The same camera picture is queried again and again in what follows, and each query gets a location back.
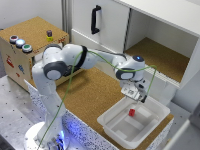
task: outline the cabinet door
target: cabinet door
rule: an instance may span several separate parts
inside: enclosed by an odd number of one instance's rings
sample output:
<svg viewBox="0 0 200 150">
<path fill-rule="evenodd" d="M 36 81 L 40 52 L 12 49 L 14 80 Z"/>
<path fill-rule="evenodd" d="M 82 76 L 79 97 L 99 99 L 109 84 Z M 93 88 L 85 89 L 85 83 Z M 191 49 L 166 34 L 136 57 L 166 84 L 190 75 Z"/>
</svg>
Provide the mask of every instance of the cabinet door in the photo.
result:
<svg viewBox="0 0 200 150">
<path fill-rule="evenodd" d="M 92 10 L 96 5 L 96 28 L 100 32 L 91 33 Z M 123 53 L 130 9 L 113 0 L 73 0 L 73 29 L 84 34 L 98 44 L 117 53 Z"/>
</svg>

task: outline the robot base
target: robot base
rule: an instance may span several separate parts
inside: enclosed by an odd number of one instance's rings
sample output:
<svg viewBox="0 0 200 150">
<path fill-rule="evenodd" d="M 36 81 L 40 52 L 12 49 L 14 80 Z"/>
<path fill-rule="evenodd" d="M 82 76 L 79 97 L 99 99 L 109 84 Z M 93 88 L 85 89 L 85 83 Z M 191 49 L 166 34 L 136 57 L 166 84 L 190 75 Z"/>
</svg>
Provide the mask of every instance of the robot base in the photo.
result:
<svg viewBox="0 0 200 150">
<path fill-rule="evenodd" d="M 38 144 L 35 141 L 35 137 L 39 130 L 42 128 L 44 125 L 44 122 L 40 122 L 32 126 L 25 134 L 24 137 L 24 150 L 37 150 L 38 149 Z M 65 145 L 68 147 L 70 143 L 70 138 L 65 138 Z M 48 147 L 44 147 L 43 145 L 40 146 L 38 150 L 49 150 Z"/>
</svg>

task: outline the red block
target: red block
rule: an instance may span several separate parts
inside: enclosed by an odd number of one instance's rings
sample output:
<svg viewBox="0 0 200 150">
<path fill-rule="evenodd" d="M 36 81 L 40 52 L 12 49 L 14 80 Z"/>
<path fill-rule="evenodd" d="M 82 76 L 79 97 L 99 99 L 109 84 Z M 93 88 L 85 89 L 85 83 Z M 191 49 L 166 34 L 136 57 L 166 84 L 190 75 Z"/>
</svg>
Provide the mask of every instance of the red block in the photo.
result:
<svg viewBox="0 0 200 150">
<path fill-rule="evenodd" d="M 130 109 L 129 116 L 133 117 L 135 114 L 135 109 Z"/>
</svg>

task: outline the yellow object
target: yellow object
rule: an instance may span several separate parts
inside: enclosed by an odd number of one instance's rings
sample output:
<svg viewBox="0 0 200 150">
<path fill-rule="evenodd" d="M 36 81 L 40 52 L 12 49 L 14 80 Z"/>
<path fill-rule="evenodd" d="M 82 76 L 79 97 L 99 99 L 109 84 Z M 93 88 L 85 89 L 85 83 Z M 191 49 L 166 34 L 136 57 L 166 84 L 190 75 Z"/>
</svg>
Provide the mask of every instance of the yellow object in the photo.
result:
<svg viewBox="0 0 200 150">
<path fill-rule="evenodd" d="M 52 37 L 52 36 L 50 36 L 50 37 L 47 36 L 47 41 L 48 41 L 48 42 L 53 41 L 53 37 Z"/>
</svg>

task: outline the cabinet shelf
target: cabinet shelf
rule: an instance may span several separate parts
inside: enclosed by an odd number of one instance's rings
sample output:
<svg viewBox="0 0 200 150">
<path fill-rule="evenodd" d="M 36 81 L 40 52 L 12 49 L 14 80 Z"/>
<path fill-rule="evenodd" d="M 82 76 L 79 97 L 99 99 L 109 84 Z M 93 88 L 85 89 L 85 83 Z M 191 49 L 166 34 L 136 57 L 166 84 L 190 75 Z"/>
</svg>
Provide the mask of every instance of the cabinet shelf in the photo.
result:
<svg viewBox="0 0 200 150">
<path fill-rule="evenodd" d="M 182 80 L 190 58 L 179 54 L 149 38 L 144 38 L 125 51 L 128 55 L 141 55 L 147 65 L 156 65 L 159 72 L 178 81 Z"/>
</svg>

